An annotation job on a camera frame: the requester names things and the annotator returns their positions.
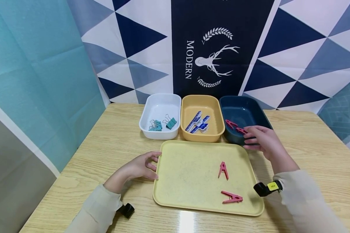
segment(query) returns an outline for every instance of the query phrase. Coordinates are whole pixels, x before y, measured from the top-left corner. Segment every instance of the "hand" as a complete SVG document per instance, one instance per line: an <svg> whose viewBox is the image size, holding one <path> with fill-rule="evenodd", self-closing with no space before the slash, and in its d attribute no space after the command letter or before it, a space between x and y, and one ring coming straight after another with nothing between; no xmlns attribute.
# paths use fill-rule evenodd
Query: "hand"
<svg viewBox="0 0 350 233"><path fill-rule="evenodd" d="M145 154L139 155L127 164L123 165L119 170L122 170L127 176L127 180L131 180L138 177L145 177L151 180L157 180L158 176L155 173L157 166L151 164L151 161L158 162L158 156L162 152L147 152Z"/></svg>
<svg viewBox="0 0 350 233"><path fill-rule="evenodd" d="M131 179L142 176L152 180L158 179L157 174L155 174L157 167L150 162L152 160L158 162L158 156L161 154L161 152L151 151L139 155L114 172L104 183L104 187L110 192L120 194L124 183Z"/></svg>
<svg viewBox="0 0 350 233"><path fill-rule="evenodd" d="M252 139L245 140L246 144L258 143L259 145L244 145L247 150L259 150L263 152L266 159L271 160L273 157L280 155L287 155L285 148L277 137L275 131L270 128L262 126L251 126L244 128L248 133L244 135L244 138Z"/></svg>

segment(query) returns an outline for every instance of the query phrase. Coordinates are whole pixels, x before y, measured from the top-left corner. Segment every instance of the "laurel wreath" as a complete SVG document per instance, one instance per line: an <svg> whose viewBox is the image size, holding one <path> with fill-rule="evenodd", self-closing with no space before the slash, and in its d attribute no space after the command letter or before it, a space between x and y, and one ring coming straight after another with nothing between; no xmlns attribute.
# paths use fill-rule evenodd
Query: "laurel wreath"
<svg viewBox="0 0 350 233"><path fill-rule="evenodd" d="M218 86L221 83L221 80L217 81L216 83L206 83L204 80L200 79L200 77L197 79L197 82L203 86L203 87L214 87Z"/></svg>
<svg viewBox="0 0 350 233"><path fill-rule="evenodd" d="M214 28L204 35L204 40L202 41L202 44L205 44L205 42L210 40L210 38L212 38L214 35L225 35L230 40L232 40L233 37L232 33L226 28Z"/></svg>

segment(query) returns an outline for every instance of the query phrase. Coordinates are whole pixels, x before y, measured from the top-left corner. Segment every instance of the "beige sleeve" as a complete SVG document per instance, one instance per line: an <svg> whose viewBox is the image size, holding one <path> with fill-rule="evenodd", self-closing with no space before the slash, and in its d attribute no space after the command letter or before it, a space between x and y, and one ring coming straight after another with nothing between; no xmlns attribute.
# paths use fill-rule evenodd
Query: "beige sleeve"
<svg viewBox="0 0 350 233"><path fill-rule="evenodd" d="M347 228L327 206L315 181L303 170L274 176L283 185L282 204L293 216L297 233L344 233Z"/></svg>
<svg viewBox="0 0 350 233"><path fill-rule="evenodd" d="M109 192L100 184L86 199L65 233L106 233L122 205L120 194Z"/></svg>

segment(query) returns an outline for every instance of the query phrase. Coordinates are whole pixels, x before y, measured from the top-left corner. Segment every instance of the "wooden table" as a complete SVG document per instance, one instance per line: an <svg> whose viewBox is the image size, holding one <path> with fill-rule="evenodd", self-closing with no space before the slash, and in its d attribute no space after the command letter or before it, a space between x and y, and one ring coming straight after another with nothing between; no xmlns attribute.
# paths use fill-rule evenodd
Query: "wooden table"
<svg viewBox="0 0 350 233"><path fill-rule="evenodd" d="M60 177L27 221L21 233L61 233L83 202L115 170L163 140L146 138L138 127L144 105L111 104L88 134ZM264 111L289 154L320 186L325 200L350 230L350 150L314 113ZM181 133L176 140L184 140ZM259 181L273 172L258 152L249 152ZM136 179L123 196L135 213L114 218L108 232L290 232L291 217L278 193L264 199L259 217L167 208L152 198L153 183Z"/></svg>

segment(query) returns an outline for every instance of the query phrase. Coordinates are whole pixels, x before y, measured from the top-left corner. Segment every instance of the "navy container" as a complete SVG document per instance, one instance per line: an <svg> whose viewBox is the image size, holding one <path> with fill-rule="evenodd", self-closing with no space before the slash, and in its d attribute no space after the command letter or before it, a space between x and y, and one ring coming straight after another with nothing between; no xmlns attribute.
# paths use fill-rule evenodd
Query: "navy container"
<svg viewBox="0 0 350 233"><path fill-rule="evenodd" d="M232 130L226 124L226 120L236 123L239 128L244 128L251 125L261 125L263 127L271 128L272 126L258 102L253 98L247 96L227 95L223 96L219 103L222 108L222 115L226 130L224 137L228 142L245 145L244 137L236 130Z"/></svg>

